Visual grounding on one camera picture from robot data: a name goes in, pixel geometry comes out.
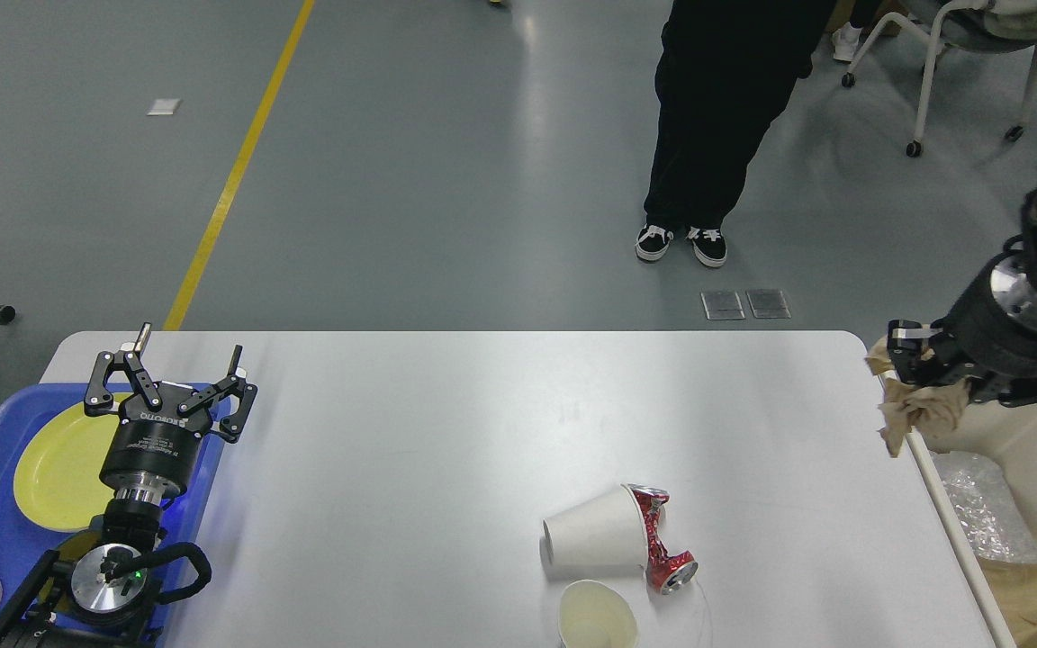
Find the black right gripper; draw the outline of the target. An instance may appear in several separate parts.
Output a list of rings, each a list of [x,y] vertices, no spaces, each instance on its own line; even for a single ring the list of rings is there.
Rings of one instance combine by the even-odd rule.
[[[888,322],[888,358],[916,387],[963,383],[970,403],[1037,403],[1037,286],[1025,254],[996,256],[945,319]],[[978,377],[978,366],[987,369]]]

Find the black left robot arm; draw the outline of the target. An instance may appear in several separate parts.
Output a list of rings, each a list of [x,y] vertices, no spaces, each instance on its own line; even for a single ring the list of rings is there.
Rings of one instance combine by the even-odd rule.
[[[153,647],[156,612],[211,583],[204,551],[166,543],[162,516],[188,491],[206,436],[239,442],[257,387],[242,346],[204,389],[155,379],[141,361],[149,335],[143,323],[127,348],[95,359],[82,402],[91,418],[118,419],[99,472],[113,496],[84,550],[47,550],[25,575],[0,610],[0,647]]]

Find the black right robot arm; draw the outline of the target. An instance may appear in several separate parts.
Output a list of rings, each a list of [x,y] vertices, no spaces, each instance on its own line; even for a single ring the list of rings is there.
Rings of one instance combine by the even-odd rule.
[[[890,321],[886,349],[902,383],[963,383],[972,403],[1037,403],[1037,187],[1024,198],[1020,227],[942,319]]]

